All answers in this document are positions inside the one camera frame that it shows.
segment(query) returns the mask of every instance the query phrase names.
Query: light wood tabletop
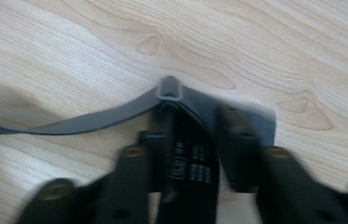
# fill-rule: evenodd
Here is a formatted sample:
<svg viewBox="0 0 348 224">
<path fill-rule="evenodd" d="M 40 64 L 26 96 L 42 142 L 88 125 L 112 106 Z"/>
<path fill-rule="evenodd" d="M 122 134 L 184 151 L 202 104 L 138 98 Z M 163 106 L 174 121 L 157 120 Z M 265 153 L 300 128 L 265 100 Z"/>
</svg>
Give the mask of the light wood tabletop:
<svg viewBox="0 0 348 224">
<path fill-rule="evenodd" d="M 275 111 L 275 145 L 348 191 L 348 0 L 0 0 L 2 124 L 35 127 L 122 105 L 166 75 Z M 0 223 L 15 222 L 51 178 L 84 184 L 111 171 L 148 121 L 0 135 Z M 253 196 L 222 184 L 217 223 L 259 223 Z"/>
</svg>

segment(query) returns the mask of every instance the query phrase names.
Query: wood grain surface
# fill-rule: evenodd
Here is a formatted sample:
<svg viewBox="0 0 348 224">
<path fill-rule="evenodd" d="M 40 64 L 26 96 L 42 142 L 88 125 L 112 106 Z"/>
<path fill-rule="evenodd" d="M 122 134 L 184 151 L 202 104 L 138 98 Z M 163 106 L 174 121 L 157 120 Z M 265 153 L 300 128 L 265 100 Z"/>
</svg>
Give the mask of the wood grain surface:
<svg viewBox="0 0 348 224">
<path fill-rule="evenodd" d="M 121 105 L 167 74 L 274 110 L 276 145 L 348 190 L 348 0 L 0 0 L 3 124 Z M 73 136 L 0 135 L 0 223 L 13 223 L 51 178 L 82 184 L 112 170 L 148 120 Z M 217 223 L 259 223 L 252 196 L 222 186 Z"/>
</svg>

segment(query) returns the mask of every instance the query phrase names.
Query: wooden table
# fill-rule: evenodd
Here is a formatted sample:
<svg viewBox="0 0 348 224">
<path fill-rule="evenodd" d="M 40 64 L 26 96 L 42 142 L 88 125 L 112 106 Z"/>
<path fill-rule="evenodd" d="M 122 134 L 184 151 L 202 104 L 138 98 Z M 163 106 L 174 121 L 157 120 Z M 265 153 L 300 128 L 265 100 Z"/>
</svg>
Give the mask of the wooden table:
<svg viewBox="0 0 348 224">
<path fill-rule="evenodd" d="M 3 124 L 121 105 L 167 74 L 273 109 L 276 145 L 348 190 L 348 1 L 0 0 Z M 81 184 L 112 170 L 148 119 L 73 136 L 0 135 L 0 223 L 51 178 Z M 222 188 L 217 223 L 257 223 L 252 200 Z"/>
</svg>

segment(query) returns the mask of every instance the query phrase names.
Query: blurry black object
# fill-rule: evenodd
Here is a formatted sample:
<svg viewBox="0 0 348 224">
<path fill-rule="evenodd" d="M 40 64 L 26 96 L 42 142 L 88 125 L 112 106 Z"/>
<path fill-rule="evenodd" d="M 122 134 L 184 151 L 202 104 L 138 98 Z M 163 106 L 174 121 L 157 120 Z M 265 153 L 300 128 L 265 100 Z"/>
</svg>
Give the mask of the blurry black object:
<svg viewBox="0 0 348 224">
<path fill-rule="evenodd" d="M 150 130 L 120 151 L 114 172 L 84 187 L 48 182 L 18 223 L 148 223 L 147 194 L 161 192 L 156 223 L 213 224 L 219 163 L 233 190 L 258 188 L 264 223 L 348 223 L 348 194 L 314 182 L 287 150 L 273 146 L 273 116 L 227 105 L 174 77 L 118 108 L 30 130 L 0 126 L 0 134 L 93 132 L 148 110 Z"/>
</svg>

